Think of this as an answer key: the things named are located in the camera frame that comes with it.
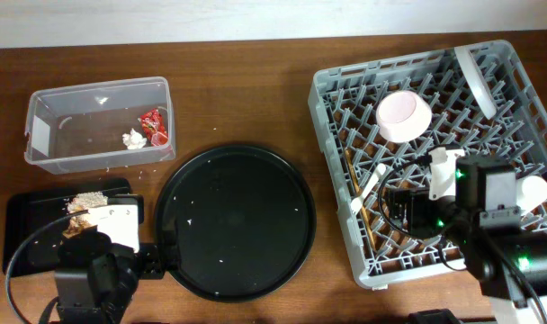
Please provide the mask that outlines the white plastic fork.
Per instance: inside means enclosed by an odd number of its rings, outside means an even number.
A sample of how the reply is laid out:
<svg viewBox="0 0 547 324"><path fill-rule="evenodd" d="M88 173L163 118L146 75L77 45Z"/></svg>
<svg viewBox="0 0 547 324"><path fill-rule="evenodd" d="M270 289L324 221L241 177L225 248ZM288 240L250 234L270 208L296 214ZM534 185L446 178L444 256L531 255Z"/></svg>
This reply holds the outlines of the white plastic fork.
<svg viewBox="0 0 547 324"><path fill-rule="evenodd" d="M358 213L362 209L365 199L375 187L375 185L377 185L383 178L386 171L387 167L384 164L377 165L363 190L358 195L356 195L355 198L350 202L350 209L353 214Z"/></svg>

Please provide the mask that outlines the wooden chopstick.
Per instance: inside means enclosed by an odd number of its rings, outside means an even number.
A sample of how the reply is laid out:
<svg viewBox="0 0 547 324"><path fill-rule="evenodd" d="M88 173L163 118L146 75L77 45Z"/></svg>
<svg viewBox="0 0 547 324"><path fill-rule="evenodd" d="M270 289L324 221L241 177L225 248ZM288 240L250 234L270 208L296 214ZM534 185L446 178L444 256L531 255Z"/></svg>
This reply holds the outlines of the wooden chopstick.
<svg viewBox="0 0 547 324"><path fill-rule="evenodd" d="M345 150L345 161L346 161L348 172L353 182L355 193L356 193L355 198L350 203L350 208L352 210L352 213L354 214L357 214L358 212L362 213L363 224L370 241L370 247L371 249L375 249L375 240L372 234L370 218L369 218L368 211L366 211L364 207L364 202L367 196L369 195L370 191L377 184L379 177L375 173L372 173L366 186L363 189L361 189L357 182L357 177L355 175L352 154L350 153L348 148Z"/></svg>

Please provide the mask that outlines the pile of rice and shells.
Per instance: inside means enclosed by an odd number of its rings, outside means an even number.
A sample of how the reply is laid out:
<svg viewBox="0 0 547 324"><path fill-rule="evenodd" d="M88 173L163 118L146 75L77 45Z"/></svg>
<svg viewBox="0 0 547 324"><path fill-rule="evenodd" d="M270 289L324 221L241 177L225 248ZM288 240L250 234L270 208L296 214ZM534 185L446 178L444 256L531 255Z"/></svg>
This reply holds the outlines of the pile of rice and shells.
<svg viewBox="0 0 547 324"><path fill-rule="evenodd" d="M89 210L96 207L106 206L108 198L101 192L89 192L77 194L71 202L67 204L67 213L73 214L69 219L69 224L66 230L62 232L62 236L70 239L83 230L91 229L97 226L97 221L93 216L89 215Z"/></svg>

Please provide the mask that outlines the pink bowl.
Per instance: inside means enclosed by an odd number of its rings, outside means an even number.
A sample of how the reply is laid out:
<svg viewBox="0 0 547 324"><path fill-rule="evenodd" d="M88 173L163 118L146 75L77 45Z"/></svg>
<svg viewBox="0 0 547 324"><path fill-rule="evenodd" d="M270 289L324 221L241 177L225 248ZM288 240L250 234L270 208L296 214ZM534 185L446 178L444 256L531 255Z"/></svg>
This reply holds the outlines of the pink bowl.
<svg viewBox="0 0 547 324"><path fill-rule="evenodd" d="M376 111L380 135L389 142L417 139L432 121L430 105L418 94L403 90L385 96Z"/></svg>

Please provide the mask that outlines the white tissue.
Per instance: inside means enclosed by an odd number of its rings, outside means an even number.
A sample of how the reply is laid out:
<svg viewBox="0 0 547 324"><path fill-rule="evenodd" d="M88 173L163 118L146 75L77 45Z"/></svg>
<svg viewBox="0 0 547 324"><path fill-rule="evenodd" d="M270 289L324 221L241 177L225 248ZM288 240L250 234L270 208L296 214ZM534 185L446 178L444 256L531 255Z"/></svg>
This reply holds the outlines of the white tissue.
<svg viewBox="0 0 547 324"><path fill-rule="evenodd" d="M122 143L126 149L142 149L147 142L148 140L134 129L122 135Z"/></svg>

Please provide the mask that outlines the cream white cup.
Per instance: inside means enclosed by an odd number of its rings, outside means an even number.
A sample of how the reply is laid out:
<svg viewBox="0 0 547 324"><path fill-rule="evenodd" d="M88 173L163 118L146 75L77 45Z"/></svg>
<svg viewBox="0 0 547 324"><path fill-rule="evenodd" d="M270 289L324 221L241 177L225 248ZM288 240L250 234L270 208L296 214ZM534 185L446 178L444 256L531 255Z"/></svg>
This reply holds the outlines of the cream white cup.
<svg viewBox="0 0 547 324"><path fill-rule="evenodd" d="M533 211L547 199L547 182L538 175L528 175L516 180L516 204L521 215Z"/></svg>

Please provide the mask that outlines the grey bowl with food scraps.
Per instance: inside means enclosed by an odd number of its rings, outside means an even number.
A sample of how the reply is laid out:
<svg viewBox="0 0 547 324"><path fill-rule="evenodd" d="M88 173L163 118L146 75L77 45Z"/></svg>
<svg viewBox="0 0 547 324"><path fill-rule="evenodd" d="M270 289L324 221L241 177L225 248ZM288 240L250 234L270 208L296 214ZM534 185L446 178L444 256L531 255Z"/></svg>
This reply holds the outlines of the grey bowl with food scraps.
<svg viewBox="0 0 547 324"><path fill-rule="evenodd" d="M470 48L468 46L455 47L454 53L478 107L488 120L493 119L498 108Z"/></svg>

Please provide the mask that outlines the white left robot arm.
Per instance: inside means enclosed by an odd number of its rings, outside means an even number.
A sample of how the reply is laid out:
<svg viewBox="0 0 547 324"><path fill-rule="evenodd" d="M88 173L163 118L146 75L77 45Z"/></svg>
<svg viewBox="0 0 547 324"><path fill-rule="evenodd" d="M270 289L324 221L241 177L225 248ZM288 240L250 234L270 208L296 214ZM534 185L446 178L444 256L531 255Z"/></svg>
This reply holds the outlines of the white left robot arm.
<svg viewBox="0 0 547 324"><path fill-rule="evenodd" d="M180 265L172 249L141 243L139 252L114 243L107 235L85 230L65 239L58 249L54 280L58 296L40 315L49 323L119 323L141 280L159 280Z"/></svg>

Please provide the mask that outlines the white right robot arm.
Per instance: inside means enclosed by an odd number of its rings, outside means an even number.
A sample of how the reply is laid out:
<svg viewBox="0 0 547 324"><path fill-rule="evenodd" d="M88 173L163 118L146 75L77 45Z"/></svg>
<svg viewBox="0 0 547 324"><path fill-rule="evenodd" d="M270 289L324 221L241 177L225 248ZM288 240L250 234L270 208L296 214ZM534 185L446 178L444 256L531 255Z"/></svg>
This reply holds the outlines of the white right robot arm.
<svg viewBox="0 0 547 324"><path fill-rule="evenodd" d="M547 323L547 234L521 227L516 171L500 157L455 162L456 192L429 198L423 188L378 189L388 225L413 239L439 236L460 249L465 269L490 298L499 323Z"/></svg>

